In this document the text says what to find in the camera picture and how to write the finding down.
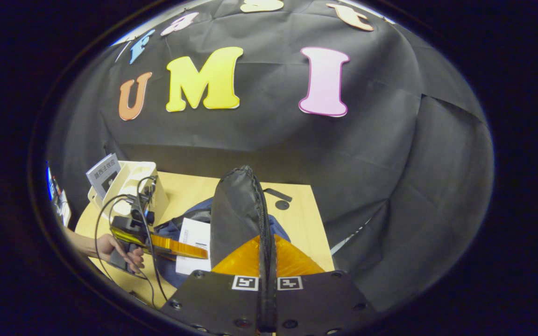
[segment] book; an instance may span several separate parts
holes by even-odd
[[[111,153],[86,172],[88,181],[94,188],[94,191],[101,197],[101,200],[105,199],[107,190],[109,190],[113,180],[118,176],[120,169],[120,162],[117,155]]]

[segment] human hand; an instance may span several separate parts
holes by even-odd
[[[145,268],[143,264],[144,251],[141,247],[138,247],[132,252],[126,253],[121,244],[111,236],[111,234],[103,234],[96,240],[97,249],[99,251],[99,257],[105,261],[111,259],[111,253],[115,250],[124,258],[124,260],[130,265],[132,272],[141,273],[139,268]]]

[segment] black cloth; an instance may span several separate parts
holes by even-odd
[[[489,203],[493,145],[484,113],[462,75],[420,37],[358,8],[375,30],[353,28],[327,3],[293,0],[279,11],[242,13],[240,1],[211,1],[184,13],[199,12],[187,28],[160,36],[177,17],[156,26],[134,64],[133,42],[119,58],[125,44],[103,50],[60,103],[49,142],[77,213],[88,204],[85,172],[107,153],[216,178],[248,164],[261,181],[311,185],[330,246],[363,228],[333,259],[376,310],[437,281],[466,250]],[[222,47],[244,50],[234,75],[240,106],[167,112],[167,63],[189,56],[200,70]],[[299,110],[308,88],[303,47],[350,56],[342,67],[344,117]],[[120,85],[148,71],[142,112],[123,121]],[[133,85],[130,106],[135,96]]]
[[[215,189],[211,204],[211,267],[261,234],[266,209],[259,202],[252,174],[249,167],[234,169]]]

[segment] white paper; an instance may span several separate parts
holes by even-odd
[[[62,202],[62,208],[60,211],[60,215],[62,216],[62,221],[64,222],[64,226],[67,227],[68,223],[70,223],[70,217],[72,216],[72,212],[70,211],[70,206],[68,205],[68,199],[66,198],[66,191],[62,191],[62,195],[59,197],[60,202]]]
[[[207,259],[198,259],[177,256],[176,273],[190,275],[195,270],[211,270],[211,253],[209,251],[211,244],[211,224],[184,218],[179,242],[205,249],[209,257]]]

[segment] wooden table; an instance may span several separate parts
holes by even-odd
[[[218,178],[205,178],[200,176],[182,175],[159,172],[169,206],[163,213],[162,220],[159,223],[182,215],[186,210],[192,208],[195,204],[206,200],[215,194],[215,188],[219,182]],[[269,214],[273,215],[279,224],[286,230],[288,236],[292,240],[292,244],[306,253],[326,272],[333,271],[333,260],[327,244],[325,229],[319,214],[319,209],[314,200],[310,185],[284,184],[284,183],[266,183],[261,182],[263,189],[271,188],[292,197],[290,207],[286,210],[279,210],[275,207],[275,203],[280,200],[276,196],[265,193],[267,198],[267,208]],[[94,226],[97,220],[99,211],[93,204],[89,204],[84,210],[75,232],[87,237],[94,237]],[[110,233],[109,222],[103,217],[99,221],[97,235],[100,237],[103,234]],[[143,256],[145,268],[143,272],[149,278],[155,291],[155,305],[160,308],[165,299],[156,282],[155,272],[152,268],[152,257],[149,254]],[[96,258],[90,258],[91,261],[101,268],[99,261]],[[139,279],[130,276],[117,268],[105,264],[105,269],[113,278],[115,283],[126,291],[134,291],[137,296],[151,304],[151,287],[144,279]],[[169,298],[176,291],[175,287],[170,285],[160,276],[163,291]]]

